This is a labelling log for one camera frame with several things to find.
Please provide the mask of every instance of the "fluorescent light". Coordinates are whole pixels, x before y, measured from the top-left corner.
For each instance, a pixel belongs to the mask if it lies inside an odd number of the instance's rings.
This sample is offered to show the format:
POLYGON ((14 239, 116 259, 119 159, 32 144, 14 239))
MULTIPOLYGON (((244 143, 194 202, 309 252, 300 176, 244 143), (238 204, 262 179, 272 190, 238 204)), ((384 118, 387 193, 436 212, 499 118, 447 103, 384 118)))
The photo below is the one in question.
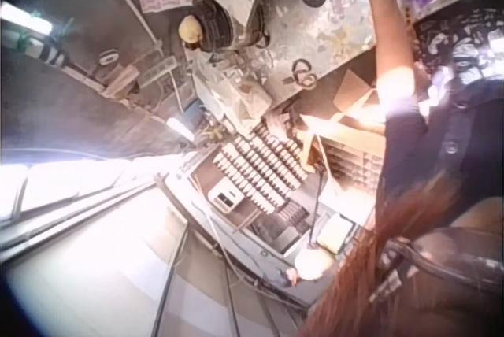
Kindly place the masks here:
POLYGON ((189 129, 186 126, 184 126, 182 123, 180 123, 177 119, 169 118, 166 121, 166 125, 168 127, 170 127, 171 129, 177 131, 179 134, 181 134, 187 140, 194 142, 195 134, 193 134, 191 131, 189 131, 189 129))
POLYGON ((29 13, 10 5, 8 2, 2 1, 2 8, 0 9, 0 17, 3 20, 8 20, 14 24, 25 26, 40 34, 49 35, 53 30, 53 25, 43 20, 42 18, 33 17, 29 13))

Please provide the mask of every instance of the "person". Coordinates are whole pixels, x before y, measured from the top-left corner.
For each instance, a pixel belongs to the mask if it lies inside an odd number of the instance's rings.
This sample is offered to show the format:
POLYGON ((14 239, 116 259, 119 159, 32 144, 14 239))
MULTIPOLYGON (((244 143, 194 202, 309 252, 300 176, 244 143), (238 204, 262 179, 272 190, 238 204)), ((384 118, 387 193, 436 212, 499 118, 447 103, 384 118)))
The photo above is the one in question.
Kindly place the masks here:
MULTIPOLYGON (((408 247, 422 241, 423 257, 433 258, 463 245, 464 238, 454 243, 447 237, 455 232, 468 233, 462 235, 471 241, 482 234, 492 246, 474 243, 476 256, 457 251, 452 258, 480 256, 476 265, 497 254, 500 262, 486 262, 495 264, 494 274, 502 278, 504 23, 499 18, 504 13, 488 19, 485 34, 462 26, 446 37, 454 44, 450 74, 445 71, 435 84, 442 97, 427 122, 418 106, 413 51, 397 0, 369 1, 376 89, 386 116, 376 226, 350 253, 299 335, 504 335, 502 286, 488 293, 419 271, 407 260, 391 270, 390 260, 398 256, 384 254, 391 239, 409 242, 408 247), (436 229, 446 226, 451 231, 436 229), (430 242, 429 233, 437 236, 430 242)), ((481 283, 476 274, 466 274, 469 282, 481 283)))

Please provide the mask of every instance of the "woman's arm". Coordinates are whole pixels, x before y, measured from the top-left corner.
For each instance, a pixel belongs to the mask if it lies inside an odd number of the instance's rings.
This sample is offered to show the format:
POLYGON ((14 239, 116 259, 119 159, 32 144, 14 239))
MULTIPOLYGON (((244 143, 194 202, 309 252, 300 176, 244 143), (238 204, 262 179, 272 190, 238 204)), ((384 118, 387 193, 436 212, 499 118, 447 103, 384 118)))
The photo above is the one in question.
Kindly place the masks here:
POLYGON ((413 51, 397 0, 369 0, 376 34, 376 88, 387 106, 414 94, 413 51))

